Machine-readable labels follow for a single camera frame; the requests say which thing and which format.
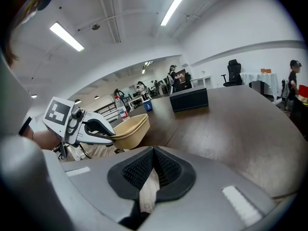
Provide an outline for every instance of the dark table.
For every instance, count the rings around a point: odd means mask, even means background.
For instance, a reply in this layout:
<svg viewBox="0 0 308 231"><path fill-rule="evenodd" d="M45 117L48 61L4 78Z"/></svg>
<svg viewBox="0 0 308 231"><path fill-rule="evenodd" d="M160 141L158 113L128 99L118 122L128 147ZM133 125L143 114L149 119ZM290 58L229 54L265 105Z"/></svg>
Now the dark table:
<svg viewBox="0 0 308 231"><path fill-rule="evenodd" d="M152 100L151 127L138 147L161 145L218 160L275 198L296 192L308 144L290 119L246 85L210 89L208 100L208 107L177 113L169 97ZM129 115L144 113L138 107Z"/></svg>
<svg viewBox="0 0 308 231"><path fill-rule="evenodd" d="M290 119L308 141L308 106L296 96L294 98L293 109L290 113Z"/></svg>

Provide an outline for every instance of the beige basket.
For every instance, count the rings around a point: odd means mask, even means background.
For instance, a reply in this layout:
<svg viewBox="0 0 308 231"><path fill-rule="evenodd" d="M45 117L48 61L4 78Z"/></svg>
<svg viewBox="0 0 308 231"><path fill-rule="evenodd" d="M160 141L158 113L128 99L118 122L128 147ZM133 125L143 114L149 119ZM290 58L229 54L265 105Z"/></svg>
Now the beige basket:
<svg viewBox="0 0 308 231"><path fill-rule="evenodd" d="M150 128L150 122L149 122L149 117L147 116L145 119L143 119L141 124L136 129L134 129L133 131L130 130L131 133L122 137L111 136L111 138L115 140L114 146L119 149L135 148L141 142L141 140L143 139L149 128Z"/></svg>
<svg viewBox="0 0 308 231"><path fill-rule="evenodd" d="M134 130L136 130L145 119L148 119L148 114L137 115L127 119L126 121L114 127L116 135L110 136L110 138L115 139L129 135Z"/></svg>

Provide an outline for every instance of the office chair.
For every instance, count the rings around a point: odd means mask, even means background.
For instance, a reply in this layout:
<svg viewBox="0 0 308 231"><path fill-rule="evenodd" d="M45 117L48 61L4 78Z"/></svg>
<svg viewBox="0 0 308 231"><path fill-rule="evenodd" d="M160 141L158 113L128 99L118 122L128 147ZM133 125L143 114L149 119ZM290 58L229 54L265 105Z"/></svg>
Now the office chair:
<svg viewBox="0 0 308 231"><path fill-rule="evenodd" d="M192 77L189 73L185 73L185 87L184 87L185 90L192 88L191 78Z"/></svg>
<svg viewBox="0 0 308 231"><path fill-rule="evenodd" d="M242 84L242 79L240 76L241 64L239 64L236 59L229 61L228 65L229 81L226 81L226 75L221 75L225 79L223 84L225 87L240 86Z"/></svg>

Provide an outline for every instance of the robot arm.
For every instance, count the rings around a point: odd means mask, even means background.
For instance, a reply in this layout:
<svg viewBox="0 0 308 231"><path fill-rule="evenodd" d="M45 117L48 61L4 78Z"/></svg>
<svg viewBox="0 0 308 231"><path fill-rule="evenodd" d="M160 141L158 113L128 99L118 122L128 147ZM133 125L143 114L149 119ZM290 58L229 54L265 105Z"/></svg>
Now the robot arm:
<svg viewBox="0 0 308 231"><path fill-rule="evenodd" d="M109 122L99 113L78 108L73 101L53 97L42 120L48 130L75 147L81 142L113 143L107 136L92 133L99 131L109 136L115 135Z"/></svg>

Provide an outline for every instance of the plastic bottle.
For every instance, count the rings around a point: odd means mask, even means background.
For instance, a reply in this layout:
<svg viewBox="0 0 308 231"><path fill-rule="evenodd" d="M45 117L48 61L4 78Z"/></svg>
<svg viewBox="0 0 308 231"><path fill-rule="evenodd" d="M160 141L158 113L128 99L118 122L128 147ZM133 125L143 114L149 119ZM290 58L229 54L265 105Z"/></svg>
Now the plastic bottle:
<svg viewBox="0 0 308 231"><path fill-rule="evenodd" d="M122 100L119 99L119 96L115 96L115 106L116 109L119 111L120 116L122 117L123 121L129 119L129 114L123 104Z"/></svg>

